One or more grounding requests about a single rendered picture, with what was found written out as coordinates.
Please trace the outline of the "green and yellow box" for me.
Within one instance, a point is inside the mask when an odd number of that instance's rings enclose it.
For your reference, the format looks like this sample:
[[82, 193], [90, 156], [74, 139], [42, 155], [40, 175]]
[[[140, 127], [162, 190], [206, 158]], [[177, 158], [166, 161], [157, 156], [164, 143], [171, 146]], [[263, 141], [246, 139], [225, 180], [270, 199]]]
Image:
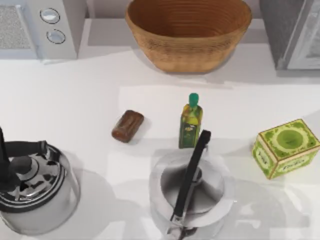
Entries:
[[309, 165], [320, 140], [301, 118], [260, 132], [252, 156], [268, 180]]

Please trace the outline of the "small microwave knob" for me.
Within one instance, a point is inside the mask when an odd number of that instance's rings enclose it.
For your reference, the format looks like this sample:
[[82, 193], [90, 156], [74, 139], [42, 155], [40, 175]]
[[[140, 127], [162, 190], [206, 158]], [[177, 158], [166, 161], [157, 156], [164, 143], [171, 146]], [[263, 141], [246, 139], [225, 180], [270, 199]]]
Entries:
[[58, 29], [47, 31], [46, 38], [48, 41], [56, 45], [63, 44], [66, 41], [66, 35]]

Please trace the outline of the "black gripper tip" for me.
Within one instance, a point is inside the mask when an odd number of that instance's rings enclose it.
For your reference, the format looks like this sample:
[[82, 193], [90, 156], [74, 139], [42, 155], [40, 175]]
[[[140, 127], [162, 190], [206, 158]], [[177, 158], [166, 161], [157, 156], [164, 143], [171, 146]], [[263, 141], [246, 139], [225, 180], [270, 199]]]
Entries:
[[10, 161], [6, 152], [3, 131], [0, 127], [0, 182], [7, 183], [10, 180], [9, 166]]

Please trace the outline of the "brown woven basket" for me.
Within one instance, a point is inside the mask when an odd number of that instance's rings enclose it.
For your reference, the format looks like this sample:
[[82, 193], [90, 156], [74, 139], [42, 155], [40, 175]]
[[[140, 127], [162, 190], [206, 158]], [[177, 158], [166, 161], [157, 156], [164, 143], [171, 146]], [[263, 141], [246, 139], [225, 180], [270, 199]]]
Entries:
[[234, 52], [252, 11], [244, 0], [131, 0], [125, 21], [159, 70], [207, 73]]

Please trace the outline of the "steel kettle with black knob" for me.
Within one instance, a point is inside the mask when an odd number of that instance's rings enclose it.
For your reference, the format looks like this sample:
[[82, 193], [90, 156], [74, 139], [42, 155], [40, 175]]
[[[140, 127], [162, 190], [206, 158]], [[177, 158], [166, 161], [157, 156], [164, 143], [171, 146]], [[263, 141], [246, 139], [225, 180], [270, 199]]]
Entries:
[[0, 218], [14, 232], [36, 236], [62, 226], [81, 188], [68, 158], [45, 140], [5, 141], [8, 182], [0, 182]]

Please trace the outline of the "large microwave knob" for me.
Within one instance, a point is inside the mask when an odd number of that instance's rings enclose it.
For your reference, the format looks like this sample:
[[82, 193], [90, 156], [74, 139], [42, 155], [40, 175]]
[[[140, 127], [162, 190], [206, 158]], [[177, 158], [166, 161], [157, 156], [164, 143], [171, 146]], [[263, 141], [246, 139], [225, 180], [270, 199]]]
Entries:
[[39, 12], [40, 18], [47, 24], [56, 24], [60, 21], [60, 14], [54, 8], [42, 9]]

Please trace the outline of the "brown bread loaf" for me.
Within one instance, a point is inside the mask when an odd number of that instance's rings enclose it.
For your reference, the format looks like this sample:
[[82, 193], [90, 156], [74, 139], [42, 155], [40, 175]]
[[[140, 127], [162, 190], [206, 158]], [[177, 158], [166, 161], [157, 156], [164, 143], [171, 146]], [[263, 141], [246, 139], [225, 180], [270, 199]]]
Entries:
[[122, 143], [129, 143], [144, 119], [141, 113], [134, 110], [126, 110], [112, 129], [112, 137]]

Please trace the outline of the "pale microwave oven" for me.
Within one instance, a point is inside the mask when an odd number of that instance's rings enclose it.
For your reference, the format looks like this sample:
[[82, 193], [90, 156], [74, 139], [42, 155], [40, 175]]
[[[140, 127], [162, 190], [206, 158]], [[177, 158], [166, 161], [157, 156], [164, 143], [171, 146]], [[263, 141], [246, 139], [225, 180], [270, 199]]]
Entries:
[[[48, 8], [59, 12], [58, 23], [41, 19], [40, 10]], [[87, 13], [87, 0], [0, 0], [0, 60], [77, 59]], [[54, 29], [65, 34], [64, 43], [48, 41]]]

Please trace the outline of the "green bottle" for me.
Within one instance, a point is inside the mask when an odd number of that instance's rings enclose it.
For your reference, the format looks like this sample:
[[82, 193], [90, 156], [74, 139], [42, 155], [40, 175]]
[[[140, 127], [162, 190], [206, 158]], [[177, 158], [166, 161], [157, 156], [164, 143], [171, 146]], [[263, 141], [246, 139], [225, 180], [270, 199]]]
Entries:
[[183, 107], [179, 127], [178, 147], [180, 149], [194, 148], [197, 144], [203, 118], [203, 109], [198, 103], [199, 95], [191, 93], [188, 103]]

